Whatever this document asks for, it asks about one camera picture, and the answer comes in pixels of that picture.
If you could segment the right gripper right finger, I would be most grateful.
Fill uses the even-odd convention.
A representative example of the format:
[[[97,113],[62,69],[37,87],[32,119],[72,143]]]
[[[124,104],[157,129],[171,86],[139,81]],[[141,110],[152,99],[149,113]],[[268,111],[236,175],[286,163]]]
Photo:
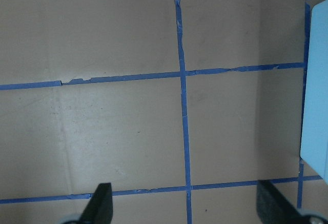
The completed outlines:
[[[259,180],[257,183],[256,211],[262,223],[318,222],[316,215],[301,214],[269,180]]]

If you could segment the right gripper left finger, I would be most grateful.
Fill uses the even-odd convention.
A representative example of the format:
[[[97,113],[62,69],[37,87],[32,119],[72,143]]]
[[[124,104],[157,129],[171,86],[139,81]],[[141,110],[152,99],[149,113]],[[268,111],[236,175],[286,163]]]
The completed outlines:
[[[112,186],[110,183],[101,183],[97,186],[78,223],[110,224],[112,218]]]

